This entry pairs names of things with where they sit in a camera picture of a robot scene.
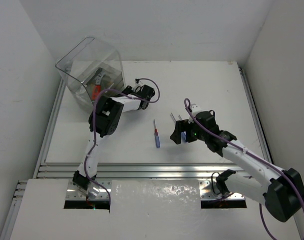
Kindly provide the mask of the red handled adjustable wrench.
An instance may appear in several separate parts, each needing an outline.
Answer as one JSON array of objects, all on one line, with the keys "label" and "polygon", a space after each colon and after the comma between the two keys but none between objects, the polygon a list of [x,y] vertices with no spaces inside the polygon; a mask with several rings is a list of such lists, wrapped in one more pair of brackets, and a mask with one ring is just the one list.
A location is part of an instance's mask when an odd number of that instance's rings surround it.
[{"label": "red handled adjustable wrench", "polygon": [[98,75],[95,77],[95,83],[94,83],[94,87],[92,90],[92,95],[91,95],[91,100],[94,101],[96,99],[96,97],[99,95],[99,93],[101,92],[101,81],[102,81],[103,76],[102,75]]}]

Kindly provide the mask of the black handled adjustable wrench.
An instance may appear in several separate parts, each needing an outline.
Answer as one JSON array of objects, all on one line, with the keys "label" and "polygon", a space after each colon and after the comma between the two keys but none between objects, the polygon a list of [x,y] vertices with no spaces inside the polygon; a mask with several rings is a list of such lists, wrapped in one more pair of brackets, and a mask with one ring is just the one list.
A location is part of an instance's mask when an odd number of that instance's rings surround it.
[{"label": "black handled adjustable wrench", "polygon": [[102,68],[98,68],[97,71],[95,72],[92,80],[95,83],[95,85],[100,85],[102,78],[105,75],[105,71]]}]

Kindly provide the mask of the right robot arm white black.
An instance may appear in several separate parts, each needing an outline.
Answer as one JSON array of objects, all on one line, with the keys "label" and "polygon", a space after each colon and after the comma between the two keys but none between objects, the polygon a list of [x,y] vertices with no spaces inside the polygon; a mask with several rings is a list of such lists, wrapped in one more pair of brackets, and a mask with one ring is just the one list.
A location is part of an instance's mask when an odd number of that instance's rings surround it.
[{"label": "right robot arm white black", "polygon": [[216,177],[212,190],[216,195],[242,194],[266,207],[277,220],[286,222],[304,206],[304,184],[293,168],[284,170],[247,150],[232,133],[216,124],[213,111],[199,111],[193,118],[178,120],[170,139],[181,143],[185,133],[188,143],[203,141],[208,149],[232,161],[246,171],[243,177],[228,169]]}]

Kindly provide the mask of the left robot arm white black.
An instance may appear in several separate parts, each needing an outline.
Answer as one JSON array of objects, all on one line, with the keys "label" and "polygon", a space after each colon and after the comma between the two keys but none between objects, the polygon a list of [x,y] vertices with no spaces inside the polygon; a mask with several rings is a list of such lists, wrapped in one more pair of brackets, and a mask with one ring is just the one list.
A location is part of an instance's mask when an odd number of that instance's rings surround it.
[{"label": "left robot arm white black", "polygon": [[99,188],[106,189],[95,181],[98,157],[96,150],[99,144],[112,135],[124,112],[144,110],[152,103],[155,90],[148,85],[128,86],[123,91],[104,89],[94,100],[93,111],[89,117],[90,139],[84,160],[74,172],[72,182],[82,192],[93,195]]}]

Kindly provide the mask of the aluminium frame rail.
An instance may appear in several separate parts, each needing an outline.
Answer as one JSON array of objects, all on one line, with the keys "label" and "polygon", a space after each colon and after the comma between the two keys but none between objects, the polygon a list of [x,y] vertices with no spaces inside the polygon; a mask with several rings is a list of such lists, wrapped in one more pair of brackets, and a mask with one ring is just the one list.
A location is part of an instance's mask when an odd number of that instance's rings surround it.
[{"label": "aluminium frame rail", "polygon": [[[18,182],[4,240],[266,240],[258,204],[203,209],[201,190],[213,172],[235,169],[202,142],[176,145],[170,113],[186,116],[184,98],[214,109],[223,129],[264,157],[265,142],[239,65],[234,61],[127,61],[126,81],[155,80],[161,98],[123,115],[104,144],[98,178],[108,180],[112,208],[66,209],[88,139],[87,115],[59,84],[33,177]],[[160,139],[156,148],[154,125]]]}]

